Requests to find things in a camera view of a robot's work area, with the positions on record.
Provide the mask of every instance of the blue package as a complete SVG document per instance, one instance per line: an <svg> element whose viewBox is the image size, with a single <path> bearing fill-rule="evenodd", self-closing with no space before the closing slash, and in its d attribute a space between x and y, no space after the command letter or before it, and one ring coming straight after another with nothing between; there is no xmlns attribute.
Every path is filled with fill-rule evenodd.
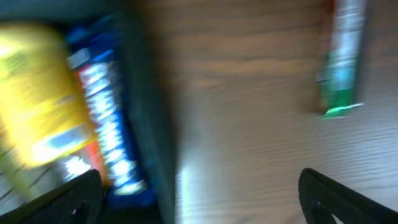
<svg viewBox="0 0 398 224"><path fill-rule="evenodd" d="M91 27L76 27L67 36L73 54L68 58L71 69L81 81L90 118L114 180L107 195L112 207L148 207L155 193L147 186L139 165L131 133L121 103L122 76L116 60L117 32L103 21Z"/></svg>

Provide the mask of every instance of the black object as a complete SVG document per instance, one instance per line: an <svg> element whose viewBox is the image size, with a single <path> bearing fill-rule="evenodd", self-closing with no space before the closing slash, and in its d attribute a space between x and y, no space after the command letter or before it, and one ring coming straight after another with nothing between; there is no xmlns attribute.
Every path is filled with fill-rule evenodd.
<svg viewBox="0 0 398 224"><path fill-rule="evenodd" d="M121 69L126 75L127 121L134 131L144 168L166 224L175 223L175 142L142 15L133 1L115 5L122 32Z"/></svg>
<svg viewBox="0 0 398 224"><path fill-rule="evenodd" d="M102 0L1 0L2 21L35 20L58 24L99 17L112 12Z"/></svg>
<svg viewBox="0 0 398 224"><path fill-rule="evenodd" d="M102 195L100 173L89 170L61 187L0 216L0 223L95 223Z"/></svg>
<svg viewBox="0 0 398 224"><path fill-rule="evenodd" d="M306 168L298 180L301 208L308 224L398 223L398 213Z"/></svg>

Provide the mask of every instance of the green wrapper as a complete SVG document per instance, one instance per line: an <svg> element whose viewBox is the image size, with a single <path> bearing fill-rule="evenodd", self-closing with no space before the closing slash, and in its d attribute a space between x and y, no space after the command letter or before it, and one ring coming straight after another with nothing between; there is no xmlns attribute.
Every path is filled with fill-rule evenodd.
<svg viewBox="0 0 398 224"><path fill-rule="evenodd" d="M343 117L355 102L358 58L364 29L364 1L336 0L326 22L324 61L318 74L320 107L326 118Z"/></svg>

